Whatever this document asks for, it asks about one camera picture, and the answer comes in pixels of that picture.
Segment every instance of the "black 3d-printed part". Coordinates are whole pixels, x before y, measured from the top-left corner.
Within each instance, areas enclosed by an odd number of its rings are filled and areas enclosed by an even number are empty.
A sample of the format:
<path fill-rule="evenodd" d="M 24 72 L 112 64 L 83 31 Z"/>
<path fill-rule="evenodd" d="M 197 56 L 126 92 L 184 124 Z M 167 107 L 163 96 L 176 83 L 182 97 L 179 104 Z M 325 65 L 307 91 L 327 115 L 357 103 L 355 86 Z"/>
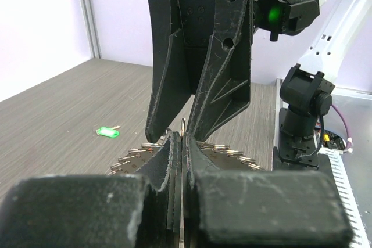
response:
<path fill-rule="evenodd" d="M 166 211 L 143 176 L 34 178 L 0 211 L 0 247 L 165 247 Z"/>
<path fill-rule="evenodd" d="M 135 172 L 150 179 L 160 196 L 158 207 L 165 206 L 167 210 L 167 230 L 177 234 L 180 233 L 181 218 L 181 149 L 180 134 L 170 131 L 158 152 Z"/>
<path fill-rule="evenodd" d="M 146 137 L 155 143 L 191 96 L 177 0 L 148 0 L 152 27 L 152 93 Z"/>
<path fill-rule="evenodd" d="M 187 126 L 197 141 L 245 110 L 251 97 L 247 46 L 252 45 L 253 0 L 215 0 L 214 5 L 213 33 Z"/>
<path fill-rule="evenodd" d="M 282 162 L 279 158 L 278 148 L 274 147 L 273 149 L 273 171 L 314 171 L 314 170 L 317 170 L 318 172 L 322 172 L 324 175 L 326 175 L 329 178 L 330 183 L 332 184 L 335 190 L 335 193 L 338 194 L 338 189 L 336 186 L 335 178 L 333 176 L 330 158 L 328 157 L 328 155 L 324 155 L 320 153 L 317 155 L 317 162 L 319 164 L 317 168 L 306 167 L 300 164 L 291 164 L 291 163 Z"/>
<path fill-rule="evenodd" d="M 188 131 L 204 141 L 249 106 L 253 0 L 179 0 L 179 9 L 176 0 L 149 0 L 149 6 L 154 72 L 146 137 L 156 142 L 195 94 Z"/>
<path fill-rule="evenodd" d="M 341 200 L 320 172 L 197 172 L 195 185 L 198 247 L 346 248 L 352 239 Z"/>
<path fill-rule="evenodd" d="M 279 125 L 281 127 L 287 113 L 287 109 L 280 109 L 279 111 Z M 314 127 L 315 125 L 311 127 L 311 135 L 313 135 Z M 279 133 L 279 158 L 283 162 L 317 168 L 319 166 L 318 155 L 309 156 L 314 152 L 315 148 L 314 136 L 304 139 L 299 136 L 294 138 L 282 131 Z M 297 160 L 296 156 L 299 152 L 307 156 Z"/>

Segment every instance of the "gray floor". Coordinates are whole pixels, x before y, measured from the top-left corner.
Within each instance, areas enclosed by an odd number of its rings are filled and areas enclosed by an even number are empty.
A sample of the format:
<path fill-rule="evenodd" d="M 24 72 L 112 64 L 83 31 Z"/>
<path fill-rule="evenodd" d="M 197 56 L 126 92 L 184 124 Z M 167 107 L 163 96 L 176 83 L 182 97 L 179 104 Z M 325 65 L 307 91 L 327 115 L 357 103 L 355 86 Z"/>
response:
<path fill-rule="evenodd" d="M 104 174 L 146 142 L 152 69 L 91 60 L 0 103 L 0 201 L 17 181 L 44 174 Z M 276 89 L 252 84 L 252 103 L 210 141 L 243 150 L 270 168 Z M 190 100 L 171 127 L 188 117 Z M 98 127 L 120 125 L 116 139 Z"/>
<path fill-rule="evenodd" d="M 372 99 L 371 96 L 360 99 L 334 95 L 333 103 L 345 116 L 352 133 L 354 151 L 342 155 L 342 161 L 366 226 L 367 237 L 372 240 Z M 344 124 L 333 109 L 324 121 L 326 129 L 346 139 Z"/>

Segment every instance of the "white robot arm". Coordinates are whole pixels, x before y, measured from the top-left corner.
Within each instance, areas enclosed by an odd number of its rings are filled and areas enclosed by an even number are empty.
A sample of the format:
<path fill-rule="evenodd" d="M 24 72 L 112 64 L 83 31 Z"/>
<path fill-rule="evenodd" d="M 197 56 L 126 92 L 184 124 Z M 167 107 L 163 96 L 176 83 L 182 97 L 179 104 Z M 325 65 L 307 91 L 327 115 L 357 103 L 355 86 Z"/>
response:
<path fill-rule="evenodd" d="M 306 53 L 299 59 L 301 70 L 318 71 L 332 83 L 349 48 L 372 13 L 372 0 L 337 0 L 328 19 Z"/>

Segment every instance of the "black cable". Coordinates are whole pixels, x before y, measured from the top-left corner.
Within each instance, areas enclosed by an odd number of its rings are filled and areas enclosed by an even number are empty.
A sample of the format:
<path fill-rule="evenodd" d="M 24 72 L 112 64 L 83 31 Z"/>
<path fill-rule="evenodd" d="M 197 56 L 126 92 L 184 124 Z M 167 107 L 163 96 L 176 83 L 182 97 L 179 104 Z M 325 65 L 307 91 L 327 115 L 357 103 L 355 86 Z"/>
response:
<path fill-rule="evenodd" d="M 324 137 L 324 119 L 323 119 L 323 116 L 319 117 L 319 122 L 320 122 L 320 137 L 319 137 L 318 146 L 312 154 L 306 155 L 306 156 L 313 156 L 313 155 L 317 154 L 319 152 L 319 150 L 321 149 L 321 147 L 323 146 L 323 137 Z"/>

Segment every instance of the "perforated metal plate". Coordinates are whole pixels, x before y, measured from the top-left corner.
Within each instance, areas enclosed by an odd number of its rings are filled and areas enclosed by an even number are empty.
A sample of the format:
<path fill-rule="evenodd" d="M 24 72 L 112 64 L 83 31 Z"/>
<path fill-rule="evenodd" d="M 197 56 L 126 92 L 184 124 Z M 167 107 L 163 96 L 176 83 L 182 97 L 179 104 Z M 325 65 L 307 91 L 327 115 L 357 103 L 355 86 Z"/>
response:
<path fill-rule="evenodd" d="M 350 224 L 354 231 L 354 238 L 350 244 L 350 247 L 370 247 L 341 156 L 337 150 L 329 150 L 327 148 L 321 148 L 319 153 L 327 155 L 330 158 L 338 193 L 341 197 L 342 203 L 344 204 L 346 214 L 349 217 Z"/>

